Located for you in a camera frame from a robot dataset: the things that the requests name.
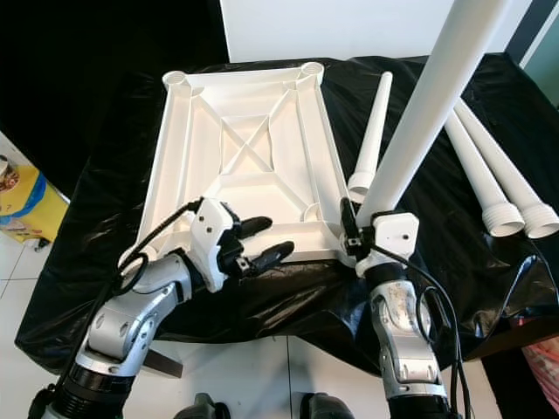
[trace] black cable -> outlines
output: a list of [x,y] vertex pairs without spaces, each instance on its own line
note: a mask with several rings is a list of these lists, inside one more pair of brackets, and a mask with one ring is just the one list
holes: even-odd
[[427,294],[427,292],[433,292],[436,290],[437,288],[435,288],[434,286],[427,286],[418,294],[418,299],[416,300],[416,314],[418,316],[419,332],[421,332],[424,339],[427,340],[431,345],[435,345],[436,342],[431,336],[429,336],[423,326],[423,317],[421,316],[421,302],[423,301],[423,298]]
[[[75,340],[75,344],[72,347],[72,351],[70,352],[70,356],[68,357],[68,361],[62,370],[62,373],[59,376],[59,379],[56,382],[54,387],[54,392],[57,392],[61,389],[62,384],[64,383],[65,379],[67,378],[68,374],[70,373],[70,369],[72,368],[73,362],[78,354],[79,348],[85,339],[87,334],[87,329],[93,322],[93,318],[95,314],[101,309],[103,304],[107,302],[110,298],[115,295],[122,295],[125,292],[130,291],[136,283],[140,280],[141,276],[145,272],[148,266],[148,256],[145,253],[141,253],[141,250],[154,238],[160,235],[167,227],[169,227],[172,223],[174,223],[183,213],[186,211],[194,211],[196,212],[198,208],[200,208],[200,204],[202,203],[202,199],[198,201],[194,201],[193,203],[187,203],[171,214],[168,218],[163,220],[161,224],[159,224],[153,231],[151,231],[143,240],[140,241],[130,252],[130,254],[124,259],[124,261],[118,266],[115,275],[108,280],[101,289],[101,292],[98,294],[97,298],[93,302],[91,309],[87,313],[86,322],[84,323],[83,327],[79,332],[79,336]],[[122,273],[124,270],[130,266],[132,262],[136,259],[141,258],[141,265],[132,279],[124,286],[121,287],[123,278]]]
[[460,382],[462,384],[462,393],[464,397],[464,410],[466,419],[472,418],[472,407],[471,407],[471,400],[470,400],[470,390],[468,388],[466,373],[464,371],[464,365],[462,360],[462,350],[460,347],[460,339],[459,339],[459,330],[458,330],[458,319],[456,316],[456,311],[454,310],[454,305],[452,304],[452,300],[448,293],[446,292],[445,288],[427,271],[424,271],[420,267],[416,266],[409,260],[402,258],[401,256],[397,255],[396,253],[392,253],[382,247],[379,247],[375,244],[371,245],[371,249],[374,251],[378,251],[389,258],[396,260],[397,262],[405,265],[409,269],[412,269],[422,277],[424,277],[431,285],[433,285],[440,295],[443,296],[444,301],[447,306],[448,312],[451,314],[451,328],[453,331],[453,338],[454,338],[454,362],[452,363],[452,379],[451,379],[451,410],[453,414],[458,414],[458,403],[456,402],[456,394],[458,392],[458,378],[460,378]]
[[538,246],[535,245],[534,240],[532,239],[528,239],[528,242],[532,245],[532,247],[534,248],[534,252],[535,252],[535,256],[537,259],[540,259],[540,261],[543,263],[543,265],[545,266],[546,271],[548,272],[548,275],[550,277],[552,277],[551,274],[551,268],[549,267],[548,264],[548,260],[545,258],[545,256],[543,256],[542,251],[540,250],[540,248]]
[[123,295],[126,294],[127,292],[131,291],[132,288],[135,287],[135,285],[138,283],[138,281],[140,280],[141,277],[143,277],[144,272],[146,271],[146,268],[148,267],[149,264],[149,258],[148,255],[146,255],[143,252],[139,252],[139,253],[135,253],[135,257],[133,259],[130,259],[130,263],[134,262],[136,259],[141,259],[141,264],[140,267],[138,268],[138,270],[135,272],[134,276],[132,277],[132,279],[130,279],[128,281],[128,283],[124,286],[122,286],[122,282],[124,281],[124,278],[121,277],[121,281],[119,284],[117,284],[118,286],[116,286],[113,289],[113,296],[119,296],[119,295]]

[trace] robotic hand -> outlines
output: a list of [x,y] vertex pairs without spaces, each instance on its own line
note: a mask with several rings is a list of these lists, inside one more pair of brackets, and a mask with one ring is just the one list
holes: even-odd
[[[190,248],[177,249],[149,263],[141,249],[184,212],[195,217],[190,226]],[[277,244],[259,257],[242,255],[242,239],[272,226],[267,217],[241,222],[225,204],[202,198],[178,210],[138,244],[119,272],[141,259],[109,298],[92,313],[72,365],[57,386],[41,390],[29,417],[43,419],[112,419],[122,416],[124,403],[161,322],[176,306],[192,299],[204,286],[221,290],[224,281],[256,276],[281,262],[293,251],[293,242]]]
[[[448,326],[444,305],[440,299],[435,300],[442,324],[454,329],[459,358],[453,365],[452,406],[449,407],[437,358],[431,348],[431,315],[422,299],[425,291],[416,294],[416,286],[404,269],[413,266],[407,259],[415,251],[418,219],[410,213],[381,214],[372,217],[369,228],[358,229],[351,205],[348,199],[342,200],[342,244],[357,260],[357,276],[366,278],[372,286],[372,321],[380,343],[379,362],[392,419],[459,418],[454,396],[456,374],[460,373],[465,388],[466,379],[461,369],[455,313],[452,309],[452,325]],[[429,290],[442,292],[446,306],[452,307],[440,284],[430,276],[427,278],[434,281]],[[468,403],[466,417],[470,415]]]

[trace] white wall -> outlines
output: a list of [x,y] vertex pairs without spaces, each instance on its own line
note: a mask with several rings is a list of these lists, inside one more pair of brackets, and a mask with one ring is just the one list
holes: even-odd
[[[505,50],[531,0],[511,3],[490,52]],[[452,0],[221,0],[231,62],[426,55],[451,5]]]
[[559,3],[555,6],[521,66],[554,106],[559,106]]

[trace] pink object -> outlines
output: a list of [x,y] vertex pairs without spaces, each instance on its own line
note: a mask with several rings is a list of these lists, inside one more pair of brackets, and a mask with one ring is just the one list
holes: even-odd
[[[526,323],[520,320],[518,325]],[[522,349],[543,393],[559,414],[559,337],[535,343]]]

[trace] metal screw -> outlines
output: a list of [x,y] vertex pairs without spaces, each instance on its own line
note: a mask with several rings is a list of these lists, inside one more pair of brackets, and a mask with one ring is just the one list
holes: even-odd
[[101,316],[97,318],[97,320],[95,321],[95,327],[99,329],[103,324],[103,320],[105,320],[105,314],[101,314]]
[[121,337],[126,334],[126,331],[128,330],[128,326],[129,326],[128,322],[126,322],[121,326],[121,331],[120,331]]

